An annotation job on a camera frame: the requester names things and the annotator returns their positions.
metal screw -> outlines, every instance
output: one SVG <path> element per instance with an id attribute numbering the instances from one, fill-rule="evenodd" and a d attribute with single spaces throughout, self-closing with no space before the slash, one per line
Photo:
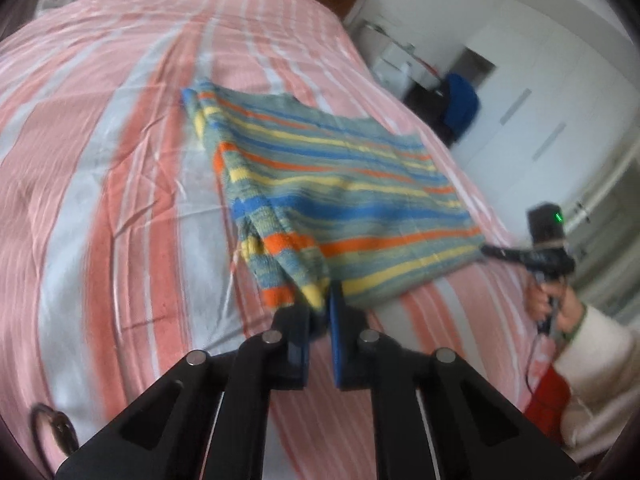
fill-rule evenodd
<path id="1" fill-rule="evenodd" d="M 267 330 L 262 334 L 262 340 L 269 345 L 279 343 L 281 339 L 282 334 L 278 330 Z"/>
<path id="2" fill-rule="evenodd" d="M 380 332 L 367 328 L 360 332 L 360 339 L 365 343 L 375 343 L 380 339 Z"/>
<path id="3" fill-rule="evenodd" d="M 201 365 L 207 360 L 207 353 L 204 350 L 191 350 L 186 359 L 191 366 Z"/>
<path id="4" fill-rule="evenodd" d="M 449 365 L 456 360 L 456 353 L 451 348 L 438 348 L 436 350 L 436 359 Z"/>

pink fabric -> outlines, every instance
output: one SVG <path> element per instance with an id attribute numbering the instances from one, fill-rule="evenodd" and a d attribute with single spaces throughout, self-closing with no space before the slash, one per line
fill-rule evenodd
<path id="1" fill-rule="evenodd" d="M 190 349 L 229 351 L 270 323 L 184 123 L 179 90 L 199 77 L 419 132 L 488 240 L 510 241 L 315 1 L 52 11 L 0 44 L 0 414 L 32 457 L 35 402 L 67 413 L 85 442 Z M 410 348 L 455 349 L 522 409 L 534 333 L 522 281 L 513 267 L 474 264 L 380 306 L 372 323 Z M 264 477 L 373 478 L 368 394 L 334 389 L 326 339 L 311 359 L 304 392 L 273 396 Z"/>

red object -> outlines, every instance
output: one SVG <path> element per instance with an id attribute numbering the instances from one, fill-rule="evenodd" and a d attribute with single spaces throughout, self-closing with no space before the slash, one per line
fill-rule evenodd
<path id="1" fill-rule="evenodd" d="M 564 442 L 560 435 L 560 420 L 570 398 L 569 385 L 551 366 L 540 380 L 524 415 L 542 433 L 562 445 Z"/>

knitted garment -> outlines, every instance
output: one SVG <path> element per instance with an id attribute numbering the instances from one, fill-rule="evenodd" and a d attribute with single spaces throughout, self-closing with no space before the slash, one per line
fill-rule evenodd
<path id="1" fill-rule="evenodd" d="M 484 241 L 417 136 L 293 96 L 204 82 L 182 93 L 265 304 L 372 307 L 479 258 Z"/>

bed sheet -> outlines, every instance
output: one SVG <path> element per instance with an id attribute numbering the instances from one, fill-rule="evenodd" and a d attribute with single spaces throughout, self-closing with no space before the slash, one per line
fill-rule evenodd
<path id="1" fill-rule="evenodd" d="M 317 2 L 54 10 L 0 44 L 0 415 L 34 460 L 34 403 L 67 413 L 85 442 L 190 349 L 229 351 L 270 323 L 220 183 L 186 128 L 179 91 L 201 77 L 417 132 L 487 239 L 511 241 Z M 409 348 L 455 349 L 523 409 L 534 327 L 522 282 L 514 267 L 473 264 L 380 305 L 371 322 Z M 534 376 L 550 352 L 540 349 Z M 311 363 L 304 392 L 273 395 L 264 477 L 374 478 L 368 394 L 333 388 L 326 338 Z"/>

